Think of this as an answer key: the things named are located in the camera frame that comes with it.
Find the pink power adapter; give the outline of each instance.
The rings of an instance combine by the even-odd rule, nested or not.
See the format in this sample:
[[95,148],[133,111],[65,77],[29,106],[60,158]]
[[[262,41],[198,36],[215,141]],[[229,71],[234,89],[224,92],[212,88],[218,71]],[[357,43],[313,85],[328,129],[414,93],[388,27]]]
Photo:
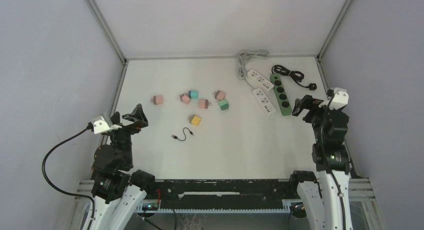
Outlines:
[[218,100],[218,101],[221,101],[221,100],[225,99],[225,97],[226,97],[226,93],[223,92],[223,91],[216,91],[213,94],[215,96],[215,99]]
[[162,95],[153,96],[150,102],[153,103],[154,105],[161,105],[164,103],[164,97]]
[[199,108],[200,109],[208,109],[211,103],[207,99],[200,99],[199,100]]
[[181,102],[183,102],[183,103],[185,103],[185,104],[189,104],[190,103],[190,98],[189,98],[189,96],[187,95],[187,94],[181,94],[180,96],[179,96],[179,99],[181,99]]

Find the black charger cable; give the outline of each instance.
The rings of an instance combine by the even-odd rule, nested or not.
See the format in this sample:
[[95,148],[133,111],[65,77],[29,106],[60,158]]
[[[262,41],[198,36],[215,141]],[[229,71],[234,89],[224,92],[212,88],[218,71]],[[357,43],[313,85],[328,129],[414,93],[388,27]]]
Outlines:
[[70,138],[58,143],[56,146],[54,146],[52,149],[50,149],[50,151],[48,151],[48,153],[45,155],[44,159],[42,160],[42,164],[41,164],[42,176],[44,177],[45,181],[50,185],[50,187],[52,187],[54,190],[58,191],[59,193],[68,195],[68,196],[86,198],[86,199],[89,199],[91,201],[92,212],[91,212],[91,220],[90,220],[90,223],[88,224],[88,229],[90,229],[90,227],[91,227],[91,224],[92,224],[93,219],[94,219],[94,214],[95,214],[95,211],[96,211],[96,202],[95,202],[94,198],[92,198],[91,196],[88,196],[88,195],[67,192],[65,190],[60,189],[55,184],[53,184],[53,182],[49,179],[49,177],[47,176],[47,173],[46,173],[46,162],[47,162],[47,158],[50,156],[50,154],[52,154],[53,151],[56,150],[58,147],[60,147],[61,145],[71,141],[72,139],[78,137],[79,135],[85,133],[87,130],[91,130],[91,129],[93,129],[93,125],[91,123],[89,123],[88,126],[84,130],[82,130],[79,133],[71,136]]
[[177,136],[175,136],[175,135],[172,135],[171,137],[173,138],[173,139],[176,139],[176,140],[179,140],[179,141],[181,141],[181,142],[184,142],[186,139],[187,139],[187,136],[186,136],[186,133],[184,132],[184,130],[188,130],[188,132],[192,135],[192,136],[194,136],[194,133],[188,128],[188,127],[184,127],[183,129],[182,129],[182,133],[184,134],[184,139],[179,139]]
[[[177,214],[175,212],[175,210],[172,208],[173,211],[173,219],[174,219],[174,226],[173,226],[173,230],[177,230]],[[149,219],[145,218],[144,215],[147,212],[147,209],[143,211],[143,213],[141,214],[141,218],[143,219],[143,221],[145,221],[146,223],[152,225],[155,229],[157,230],[162,230],[162,228],[160,228],[158,225],[154,224],[153,222],[151,222]]]
[[295,211],[295,209],[297,208],[298,205],[303,204],[303,202],[297,202],[294,205],[290,206],[290,213],[288,214],[288,218],[287,218],[287,229],[290,230],[290,217],[292,216],[293,212]]
[[301,86],[302,88],[309,89],[311,91],[317,89],[317,84],[315,83],[310,83],[308,86],[301,84],[302,80],[305,78],[305,74],[301,71],[290,71],[283,65],[275,65],[272,67],[271,72],[273,74],[280,74],[282,76],[290,77],[297,85]]

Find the white power strip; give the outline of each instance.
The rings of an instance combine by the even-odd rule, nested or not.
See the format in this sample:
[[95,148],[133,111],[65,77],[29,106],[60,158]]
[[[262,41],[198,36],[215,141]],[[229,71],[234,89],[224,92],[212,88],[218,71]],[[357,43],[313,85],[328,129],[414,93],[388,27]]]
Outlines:
[[260,108],[263,109],[266,113],[266,116],[269,116],[276,112],[276,108],[268,99],[267,95],[265,95],[264,91],[261,88],[257,88],[252,92],[254,98],[259,104]]
[[269,93],[274,88],[274,84],[253,69],[247,73],[247,81],[254,88],[261,88],[265,93]]

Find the power cord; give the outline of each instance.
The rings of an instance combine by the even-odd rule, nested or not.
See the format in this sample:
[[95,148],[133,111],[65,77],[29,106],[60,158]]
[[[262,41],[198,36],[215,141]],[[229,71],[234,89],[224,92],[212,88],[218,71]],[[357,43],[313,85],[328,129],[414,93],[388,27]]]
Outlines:
[[300,201],[300,202],[295,203],[294,206],[293,205],[290,206],[290,213],[288,214],[288,218],[287,218],[287,230],[290,230],[290,224],[289,224],[290,223],[290,217],[292,216],[292,214],[295,210],[295,207],[299,204],[302,204],[302,202]]
[[183,140],[181,140],[181,139],[179,139],[177,136],[175,136],[175,135],[172,135],[171,137],[173,138],[173,139],[176,139],[176,140],[179,140],[179,141],[181,141],[181,142],[184,142],[186,139],[187,139],[187,136],[186,136],[186,133],[184,132],[184,130],[188,130],[188,132],[192,135],[192,136],[194,136],[194,133],[192,132],[192,131],[190,131],[190,129],[188,128],[188,127],[184,127],[183,129],[182,129],[182,133],[184,134],[184,139]]
[[308,86],[301,85],[302,80],[305,78],[305,74],[301,71],[290,71],[283,65],[275,65],[272,67],[271,72],[273,74],[280,74],[282,76],[289,76],[293,81],[301,86],[302,88],[309,89],[311,91],[314,91],[317,89],[317,84],[310,83]]
[[321,122],[321,126],[320,126],[321,152],[322,152],[322,158],[324,160],[325,167],[327,168],[327,171],[331,173],[331,177],[334,180],[335,185],[337,187],[338,196],[340,198],[341,214],[342,214],[342,219],[343,219],[343,230],[346,230],[346,213],[345,213],[345,203],[343,202],[343,197],[342,197],[342,189],[339,185],[339,182],[336,179],[336,176],[334,176],[334,173],[330,168],[330,164],[327,161],[326,150],[324,148],[324,130],[323,130],[324,129],[324,127],[323,127],[324,126],[324,118],[330,110],[330,104],[332,103],[333,99],[334,99],[334,96],[328,102],[327,108],[324,110],[324,114],[322,115],[322,122]]
[[96,202],[94,200],[94,198],[92,198],[91,196],[88,195],[82,195],[82,194],[77,194],[77,193],[72,193],[72,192],[67,192],[65,190],[60,189],[59,187],[57,187],[55,184],[53,184],[52,181],[50,181],[49,177],[47,176],[46,173],[46,162],[47,162],[47,158],[50,156],[50,154],[53,153],[54,150],[56,150],[58,147],[60,147],[61,145],[71,141],[72,139],[78,137],[79,135],[85,133],[87,130],[90,130],[93,128],[93,125],[91,123],[88,124],[88,126],[80,131],[79,133],[71,136],[70,138],[58,143],[56,146],[54,146],[52,149],[50,149],[50,151],[48,151],[48,153],[45,155],[44,159],[42,160],[42,164],[41,164],[41,171],[42,171],[42,176],[44,177],[45,181],[56,191],[58,191],[59,193],[68,195],[68,196],[72,196],[72,197],[80,197],[80,198],[86,198],[89,199],[92,203],[92,212],[91,212],[91,219],[90,219],[90,223],[88,224],[88,229],[90,229],[91,224],[93,222],[94,219],[94,215],[95,215],[95,209],[96,209]]
[[319,193],[319,197],[320,197],[321,199],[323,199],[323,194],[321,193],[321,186],[320,186],[320,183],[319,183],[318,181],[316,181],[316,184],[318,185],[318,193]]
[[[153,222],[151,222],[149,219],[144,217],[144,214],[146,213],[147,209],[143,211],[143,213],[141,214],[141,218],[143,219],[143,221],[145,221],[146,223],[152,225],[153,227],[155,227],[157,230],[162,230],[160,227],[158,227],[156,224],[154,224]],[[172,208],[173,211],[173,219],[174,219],[174,226],[173,229],[177,230],[177,213],[175,212],[175,210]]]
[[270,55],[268,50],[262,49],[257,51],[250,51],[250,50],[241,50],[237,54],[237,65],[238,65],[238,78],[241,80],[245,80],[249,86],[254,88],[247,80],[246,75],[248,72],[246,71],[245,65],[253,58],[257,59],[265,59]]

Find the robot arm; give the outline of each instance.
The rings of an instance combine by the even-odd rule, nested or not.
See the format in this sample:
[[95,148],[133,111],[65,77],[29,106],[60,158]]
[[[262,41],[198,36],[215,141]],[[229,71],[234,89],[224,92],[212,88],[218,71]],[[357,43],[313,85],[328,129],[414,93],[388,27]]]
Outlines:
[[155,176],[141,170],[131,176],[122,172],[133,168],[131,135],[149,125],[142,105],[138,104],[132,113],[122,118],[132,123],[121,124],[119,112],[91,120],[94,134],[110,136],[111,143],[101,145],[94,153],[91,176],[94,218],[85,221],[83,230],[123,230],[147,192],[155,189]]
[[348,196],[350,165],[343,145],[349,117],[342,112],[349,95],[341,88],[330,90],[328,95],[330,99],[325,101],[310,95],[297,99],[292,112],[298,116],[302,110],[309,110],[303,120],[312,124],[315,135],[312,159],[320,185],[313,172],[294,171],[290,181],[302,199],[311,229],[352,230]]

